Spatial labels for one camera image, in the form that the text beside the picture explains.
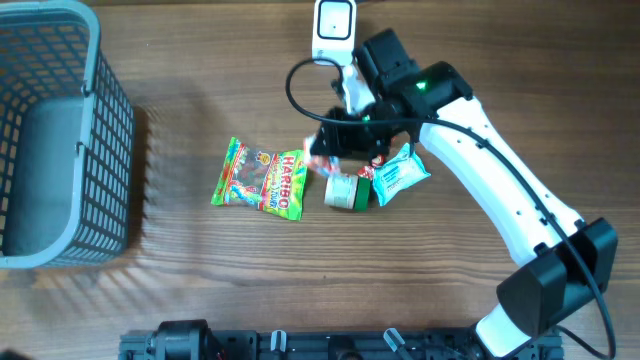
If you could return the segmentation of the green Haribo candy bag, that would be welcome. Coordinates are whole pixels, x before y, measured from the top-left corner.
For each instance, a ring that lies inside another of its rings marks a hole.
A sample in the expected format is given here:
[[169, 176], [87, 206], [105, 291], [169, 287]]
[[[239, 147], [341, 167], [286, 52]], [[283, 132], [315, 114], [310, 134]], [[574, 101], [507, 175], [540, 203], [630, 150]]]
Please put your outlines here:
[[306, 177], [302, 150], [271, 153], [232, 137], [211, 204], [248, 206], [300, 221]]

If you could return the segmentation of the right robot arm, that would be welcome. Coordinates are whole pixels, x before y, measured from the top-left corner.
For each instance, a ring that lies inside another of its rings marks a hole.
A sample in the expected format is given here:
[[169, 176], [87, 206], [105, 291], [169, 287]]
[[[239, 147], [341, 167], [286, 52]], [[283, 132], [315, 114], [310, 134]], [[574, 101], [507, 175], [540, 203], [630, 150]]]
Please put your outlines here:
[[586, 222], [558, 200], [491, 124], [471, 86], [449, 63], [419, 66], [396, 33], [333, 49], [317, 38], [311, 59], [333, 66], [342, 103], [320, 117], [315, 155], [387, 154], [406, 133], [446, 165], [487, 213], [516, 264], [497, 305], [471, 328], [464, 356], [512, 359], [567, 317], [602, 304], [618, 237], [604, 219]]

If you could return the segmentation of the small red snack packet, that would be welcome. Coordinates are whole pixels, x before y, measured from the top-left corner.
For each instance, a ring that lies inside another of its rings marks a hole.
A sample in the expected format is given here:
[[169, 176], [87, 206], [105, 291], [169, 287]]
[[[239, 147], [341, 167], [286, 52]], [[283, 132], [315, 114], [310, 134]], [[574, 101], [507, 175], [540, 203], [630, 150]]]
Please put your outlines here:
[[340, 173], [341, 169], [338, 157], [311, 154], [311, 146], [314, 144], [315, 140], [315, 135], [308, 136], [304, 140], [303, 162], [305, 166], [309, 170], [312, 170], [323, 177], [329, 177], [333, 174]]

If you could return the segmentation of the red package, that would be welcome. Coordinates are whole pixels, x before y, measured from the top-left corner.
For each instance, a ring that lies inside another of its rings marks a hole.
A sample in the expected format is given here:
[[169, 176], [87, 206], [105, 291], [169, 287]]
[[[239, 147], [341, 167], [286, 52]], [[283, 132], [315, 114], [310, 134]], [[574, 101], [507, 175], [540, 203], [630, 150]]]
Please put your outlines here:
[[371, 160], [369, 165], [363, 166], [357, 172], [357, 175], [361, 178], [366, 178], [372, 181], [374, 179], [376, 170], [382, 167], [385, 164], [385, 162], [386, 162], [386, 157], [382, 154], [379, 154]]

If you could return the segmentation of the light blue tissue packet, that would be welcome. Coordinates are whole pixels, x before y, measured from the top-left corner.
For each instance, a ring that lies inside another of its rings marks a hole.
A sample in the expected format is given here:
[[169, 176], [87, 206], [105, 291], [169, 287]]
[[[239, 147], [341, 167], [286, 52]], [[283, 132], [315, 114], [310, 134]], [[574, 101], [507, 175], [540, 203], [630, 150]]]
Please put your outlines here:
[[406, 143], [394, 158], [375, 170], [372, 185], [379, 205], [385, 206], [400, 191], [430, 176], [414, 147]]

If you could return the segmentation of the green lid plastic jar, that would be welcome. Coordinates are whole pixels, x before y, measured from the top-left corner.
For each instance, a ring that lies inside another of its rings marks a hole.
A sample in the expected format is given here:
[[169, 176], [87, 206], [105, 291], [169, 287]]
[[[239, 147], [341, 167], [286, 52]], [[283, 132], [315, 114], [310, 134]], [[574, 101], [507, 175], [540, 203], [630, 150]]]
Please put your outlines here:
[[328, 177], [324, 204], [364, 212], [369, 203], [371, 181], [357, 175], [332, 174]]

